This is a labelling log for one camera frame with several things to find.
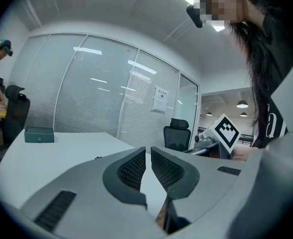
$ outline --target chair headrest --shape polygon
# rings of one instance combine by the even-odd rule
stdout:
[[[8,98],[8,100],[15,101],[19,96],[19,92],[24,89],[25,88],[21,88],[16,85],[10,85],[5,90],[5,96]]]
[[[188,122],[182,119],[171,119],[170,127],[176,129],[188,129]]]

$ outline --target glass wall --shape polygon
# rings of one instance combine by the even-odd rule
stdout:
[[[188,129],[192,133],[197,109],[197,92],[197,86],[181,75],[174,117],[176,119],[186,120],[189,124]]]
[[[116,137],[119,114],[138,49],[88,37],[63,80],[56,132],[107,132]]]
[[[42,35],[27,40],[12,68],[14,73],[10,75],[9,85],[14,84],[22,88],[25,87],[30,68],[48,37],[49,35]]]
[[[164,146],[163,128],[174,115],[179,72],[140,52],[133,67],[123,105],[118,138],[131,146]],[[153,111],[155,88],[168,91],[165,112]]]
[[[30,99],[27,125],[52,127],[62,77],[85,36],[52,35],[30,70],[24,94]]]
[[[26,42],[10,82],[25,86],[30,99],[25,126],[107,132],[149,151],[164,146],[163,128],[174,115],[193,131],[197,86],[183,76],[180,81],[189,85],[179,86],[179,76],[167,63],[123,43],[52,34]],[[168,92],[162,112],[153,109],[157,86]]]

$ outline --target ceiling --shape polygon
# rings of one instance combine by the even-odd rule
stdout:
[[[224,37],[224,31],[216,32],[211,25],[196,28],[185,11],[186,6],[185,0],[16,0],[14,4],[29,30],[51,22],[66,11],[86,7],[146,20],[166,33],[157,36],[161,38],[159,41],[180,45],[186,53],[194,54],[194,63],[200,61],[202,69],[213,54],[218,59],[216,54],[223,52],[229,41]]]
[[[249,107],[245,109],[237,108],[240,100],[245,100]],[[201,115],[205,117],[207,112],[213,116],[226,114],[228,117],[240,117],[242,112],[246,112],[248,118],[254,117],[254,101],[250,89],[244,91],[229,91],[217,95],[202,96]]]

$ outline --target black office chair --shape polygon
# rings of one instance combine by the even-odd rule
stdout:
[[[12,144],[22,131],[29,112],[30,100],[26,95],[19,93],[21,90],[24,90],[24,88],[10,85],[5,91],[8,105],[2,130],[4,145],[0,146],[0,160],[5,155],[9,145]]]
[[[163,129],[165,147],[177,151],[188,150],[191,131],[188,122],[182,119],[171,119],[170,126]]]

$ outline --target window blinds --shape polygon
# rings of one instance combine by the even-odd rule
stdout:
[[[58,98],[56,132],[107,132],[116,137],[137,49],[88,37],[76,53]]]
[[[48,35],[42,35],[27,40],[12,68],[8,85],[25,87],[30,68],[47,38]]]
[[[30,99],[30,109],[26,125],[52,127],[61,80],[75,53],[74,48],[79,47],[84,38],[65,34],[48,38],[27,78],[24,94]]]
[[[174,115],[179,72],[147,53],[140,52],[127,86],[118,138],[134,147],[164,146],[163,128]],[[152,111],[155,87],[167,91],[166,112]]]

